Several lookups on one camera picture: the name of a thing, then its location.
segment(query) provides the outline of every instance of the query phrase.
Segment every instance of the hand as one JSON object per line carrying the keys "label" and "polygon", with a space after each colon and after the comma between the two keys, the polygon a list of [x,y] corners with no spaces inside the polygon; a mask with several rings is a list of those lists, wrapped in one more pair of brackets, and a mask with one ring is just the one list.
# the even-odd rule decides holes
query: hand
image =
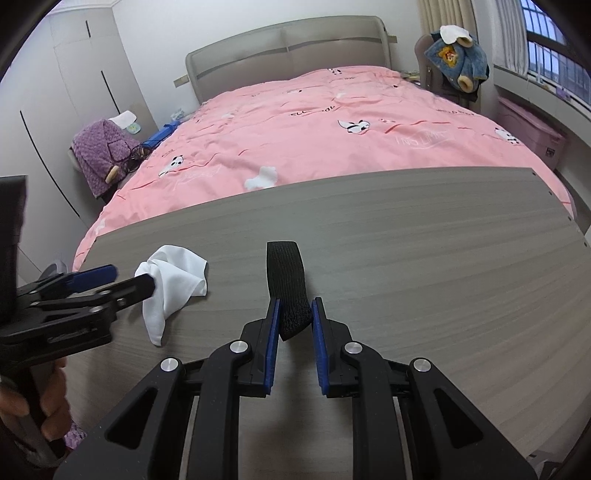
{"label": "hand", "polygon": [[[65,366],[65,358],[56,360],[47,388],[40,398],[41,410],[47,416],[47,420],[41,426],[41,433],[50,442],[62,438],[72,425],[70,404],[66,400],[66,376],[62,370]],[[0,384],[0,418],[6,426],[10,428],[10,417],[27,415],[29,405],[24,397]]]}

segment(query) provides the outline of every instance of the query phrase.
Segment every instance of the white curtain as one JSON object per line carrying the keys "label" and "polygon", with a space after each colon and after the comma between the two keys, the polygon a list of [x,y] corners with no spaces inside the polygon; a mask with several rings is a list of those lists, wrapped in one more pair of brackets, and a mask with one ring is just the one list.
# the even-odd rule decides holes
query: white curtain
{"label": "white curtain", "polygon": [[442,25],[457,25],[478,37],[472,0],[418,0],[418,6],[423,34],[439,31]]}
{"label": "white curtain", "polygon": [[495,0],[493,31],[494,62],[521,76],[527,75],[530,63],[525,18],[519,0]]}

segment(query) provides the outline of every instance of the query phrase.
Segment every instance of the black strap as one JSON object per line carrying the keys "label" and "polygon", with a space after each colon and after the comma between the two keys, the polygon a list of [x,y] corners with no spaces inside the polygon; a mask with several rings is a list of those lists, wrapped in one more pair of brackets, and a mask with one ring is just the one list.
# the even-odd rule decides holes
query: black strap
{"label": "black strap", "polygon": [[289,340],[312,322],[304,264],[297,243],[267,243],[267,283],[271,297],[281,302],[281,339]]}

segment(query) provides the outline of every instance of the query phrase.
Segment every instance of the wardrobe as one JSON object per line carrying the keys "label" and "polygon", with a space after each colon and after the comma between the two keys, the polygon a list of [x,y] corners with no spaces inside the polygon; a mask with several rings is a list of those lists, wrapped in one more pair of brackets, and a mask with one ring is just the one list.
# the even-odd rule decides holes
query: wardrobe
{"label": "wardrobe", "polygon": [[48,15],[0,82],[0,176],[27,175],[19,282],[74,253],[104,207],[67,156],[85,125],[131,110],[156,130],[110,8]]}

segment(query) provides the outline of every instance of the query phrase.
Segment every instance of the wood grain surface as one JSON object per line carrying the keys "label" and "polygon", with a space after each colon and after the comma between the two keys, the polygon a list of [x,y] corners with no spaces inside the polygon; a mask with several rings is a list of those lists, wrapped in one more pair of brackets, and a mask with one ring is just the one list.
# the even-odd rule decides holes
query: wood grain surface
{"label": "wood grain surface", "polygon": [[[209,291],[150,343],[141,306],[110,345],[70,358],[87,429],[167,356],[192,361],[265,316],[268,241],[299,244],[310,298],[384,358],[431,359],[528,455],[573,424],[591,394],[591,254],[531,170],[430,168],[311,181],[179,210],[97,239],[83,269],[120,279],[165,244],[209,262]],[[280,342],[266,399],[241,402],[241,478],[342,479],[350,401],[322,397],[310,329]]]}

